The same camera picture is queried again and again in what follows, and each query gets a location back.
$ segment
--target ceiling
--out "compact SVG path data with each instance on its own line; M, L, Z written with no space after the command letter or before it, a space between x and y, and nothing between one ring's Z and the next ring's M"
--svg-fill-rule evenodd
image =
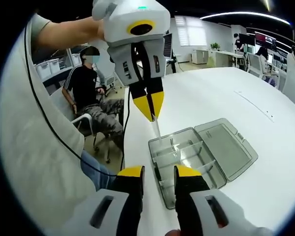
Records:
M230 11L251 11L265 13L277 16L292 23L295 28L295 0L268 0L274 1L271 4L271 12L266 8L261 0L158 0L171 13L175 15L187 15L194 17L203 17L215 13ZM77 4L77 1L56 1L51 8L50 5L44 4L40 7L40 14L54 22L68 21L85 18L91 15L92 0L83 0L83 4ZM293 29L284 23L276 20L247 15L219 16L205 19L215 23L223 23L227 25L242 25L244 27L252 27L262 30L274 32L283 35L289 39L293 39ZM265 32L270 36L276 36L269 32ZM280 39L284 43L289 44L288 40Z

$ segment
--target hand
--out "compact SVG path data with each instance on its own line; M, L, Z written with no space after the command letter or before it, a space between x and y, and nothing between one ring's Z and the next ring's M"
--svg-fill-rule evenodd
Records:
M77 105L76 105L76 104L73 104L73 105L72 105L72 110L73 110L73 113L74 113L75 115L78 113Z
M104 91L104 89L102 89L102 88L98 88L98 89L97 89L97 92L98 92L100 95L104 95L104 94L105 94L105 91Z

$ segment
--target potted plant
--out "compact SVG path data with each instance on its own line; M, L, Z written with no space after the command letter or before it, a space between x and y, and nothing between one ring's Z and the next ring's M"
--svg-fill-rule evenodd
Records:
M214 51L219 51L221 48L218 43L211 43L210 46L211 46L212 50L214 50Z

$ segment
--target camouflage pants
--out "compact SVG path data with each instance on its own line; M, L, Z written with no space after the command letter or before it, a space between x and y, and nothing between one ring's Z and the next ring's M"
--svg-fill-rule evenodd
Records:
M94 132L109 134L117 147L123 150L123 99L89 105L84 108L83 113L92 116Z

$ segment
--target black cable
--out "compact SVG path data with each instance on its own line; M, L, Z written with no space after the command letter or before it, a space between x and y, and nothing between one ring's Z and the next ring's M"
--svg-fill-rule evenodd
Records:
M127 128L129 116L130 116L130 88L129 88L129 91L128 91L128 114L127 114L126 122L124 124L124 129L123 129L123 143L124 143L124 134L126 133L126 128ZM122 158L121 158L120 170L122 170L123 160L124 160L124 148L122 149Z
M178 60L177 60L177 64L178 64L179 69L180 69L182 72L184 72L184 70L180 67Z
M80 161L82 161L83 163L85 163L86 165L88 165L89 167L91 167L93 170L103 174L103 175L106 175L106 176L111 176L111 177L115 177L116 175L110 175L110 174L107 174L105 172L102 172L101 170L98 170L97 168L95 168L94 166L90 165L89 163L87 163L85 160L83 160L78 154L75 153L74 150L72 150L61 138L60 136L56 133L56 131L54 130L54 128L52 127L52 125L50 124L47 116L46 116L46 113L37 97L37 94L35 92L35 89L34 89L34 86L33 86L33 81L31 80L31 75L30 75L30 67L29 67L29 60L28 60L28 54L27 54L27 49L26 49L26 29L27 27L25 27L25 32L24 32L24 49L25 49L25 60L26 60L26 66L27 66L27 70L28 70L28 75L29 75L29 83L30 83L30 88L31 88L31 91L33 92L33 95L34 95L34 98L36 100L36 103L38 104L41 112L42 112L42 115L47 123L47 125L49 126L50 130L52 131L52 133L55 135L55 137L70 151L72 152Z

